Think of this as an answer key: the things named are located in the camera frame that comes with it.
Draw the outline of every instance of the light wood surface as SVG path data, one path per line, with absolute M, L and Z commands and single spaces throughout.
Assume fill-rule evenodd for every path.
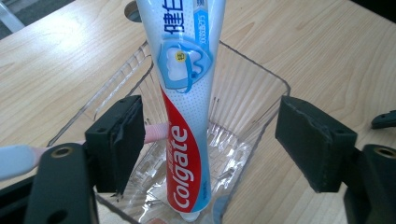
M 137 50 L 129 2 L 77 0 L 0 40 L 1 146 L 45 146 Z M 396 148 L 395 129 L 370 129 L 396 109 L 394 23 L 346 0 L 228 0 L 221 40 L 357 132 L 357 148 Z M 316 194 L 274 133 L 273 122 L 224 223 L 346 223 L 346 187 Z

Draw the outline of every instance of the screw hole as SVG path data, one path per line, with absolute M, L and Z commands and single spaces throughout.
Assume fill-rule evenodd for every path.
M 65 157 L 67 155 L 69 155 L 70 153 L 72 153 L 73 148 L 71 147 L 61 147 L 58 148 L 56 150 L 54 150 L 50 155 L 52 158 L 61 158 L 61 157 Z
M 378 147 L 375 152 L 383 157 L 396 160 L 396 152 L 384 147 Z
M 142 19 L 140 18 L 140 14 L 139 14 L 139 9 L 137 8 L 136 1 L 132 1 L 128 5 L 126 5 L 126 7 L 124 9 L 124 14 L 125 14 L 125 17 L 130 21 L 142 22 Z
M 57 224 L 64 221 L 67 217 L 67 212 L 64 210 L 59 210 L 57 212 L 52 213 L 50 217 L 47 219 L 47 223 L 49 224 Z

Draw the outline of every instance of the clear plastic container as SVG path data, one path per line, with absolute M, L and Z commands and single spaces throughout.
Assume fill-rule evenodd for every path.
M 286 81 L 220 43 L 207 128 L 212 199 L 194 223 L 221 222 L 249 158 L 278 111 L 280 97 L 289 93 Z M 142 96 L 147 124 L 167 121 L 147 43 L 70 119 L 49 146 L 84 139 L 84 132 L 117 100 L 137 94 Z M 166 201 L 165 148 L 165 140 L 146 144 L 124 195 L 99 194 L 99 202 L 106 200 L 107 206 L 112 204 L 141 223 L 154 218 L 185 223 Z

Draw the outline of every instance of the red label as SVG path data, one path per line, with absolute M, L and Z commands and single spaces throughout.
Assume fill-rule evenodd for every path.
M 163 92 L 169 118 L 166 144 L 168 202 L 179 212 L 189 213 L 201 186 L 201 158 L 191 129 Z

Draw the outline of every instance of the toothpaste tube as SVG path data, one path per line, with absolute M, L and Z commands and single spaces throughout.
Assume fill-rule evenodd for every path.
M 168 119 L 167 199 L 187 221 L 210 202 L 207 121 L 225 0 L 137 0 Z

